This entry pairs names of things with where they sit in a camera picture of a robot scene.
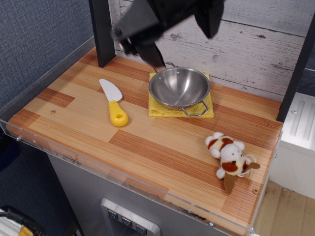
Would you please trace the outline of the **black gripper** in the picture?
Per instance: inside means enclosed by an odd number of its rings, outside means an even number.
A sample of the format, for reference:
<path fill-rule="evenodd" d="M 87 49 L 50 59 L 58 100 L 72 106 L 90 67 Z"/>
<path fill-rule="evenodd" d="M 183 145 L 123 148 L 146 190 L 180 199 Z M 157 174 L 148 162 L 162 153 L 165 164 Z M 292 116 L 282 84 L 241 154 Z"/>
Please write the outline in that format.
<path fill-rule="evenodd" d="M 165 31 L 193 15 L 205 36 L 213 38 L 223 11 L 223 0 L 135 0 L 112 27 L 111 36 L 125 54 L 162 67 L 165 63 L 156 41 Z"/>

